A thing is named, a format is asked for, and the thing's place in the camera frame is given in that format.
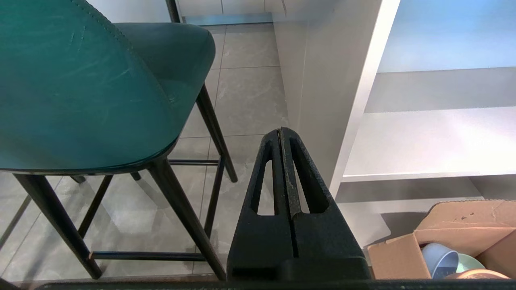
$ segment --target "bar stool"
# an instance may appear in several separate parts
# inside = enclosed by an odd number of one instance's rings
[[[207,261],[224,168],[237,181],[204,80],[211,34],[175,23],[111,24],[84,0],[8,1],[0,9],[0,170],[14,173],[92,278],[95,259]],[[167,160],[194,106],[218,160]],[[171,164],[217,166],[204,227]],[[147,169],[201,253],[91,252],[85,236],[118,173]],[[77,229],[45,175],[105,175]]]

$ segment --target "cardboard box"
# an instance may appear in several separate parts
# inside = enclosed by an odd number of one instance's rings
[[[430,279],[420,247],[440,243],[516,279],[516,201],[434,205],[409,235],[368,247],[376,279]]]

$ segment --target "blue bowl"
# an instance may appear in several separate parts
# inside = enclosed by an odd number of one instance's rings
[[[430,243],[421,250],[421,253],[432,279],[444,279],[457,271],[459,254],[456,251],[441,244]]]

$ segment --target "light green bowl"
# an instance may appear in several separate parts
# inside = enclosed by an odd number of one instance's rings
[[[459,266],[456,273],[462,273],[473,269],[485,269],[484,265],[477,259],[466,254],[459,254]]]

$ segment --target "teal leather seat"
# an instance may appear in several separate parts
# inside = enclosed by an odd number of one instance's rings
[[[84,0],[0,8],[0,169],[115,169],[178,138],[215,56],[187,24],[111,24]]]

